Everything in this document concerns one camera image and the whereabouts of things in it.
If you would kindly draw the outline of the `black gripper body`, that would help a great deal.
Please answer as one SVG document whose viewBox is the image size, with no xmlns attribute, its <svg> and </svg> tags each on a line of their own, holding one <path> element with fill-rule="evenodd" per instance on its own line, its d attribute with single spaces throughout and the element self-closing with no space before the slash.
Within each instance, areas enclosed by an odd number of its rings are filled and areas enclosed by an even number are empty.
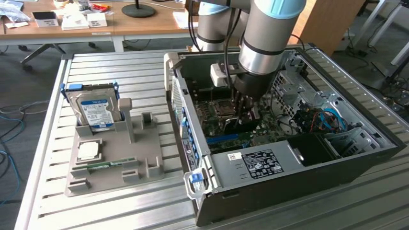
<svg viewBox="0 0 409 230">
<path fill-rule="evenodd" d="M 268 87 L 270 85 L 273 74 L 256 75 L 252 73 L 237 74 L 234 80 L 234 89 L 245 96 L 250 97 L 253 100 L 260 100 L 260 98 L 268 92 Z"/>
</svg>

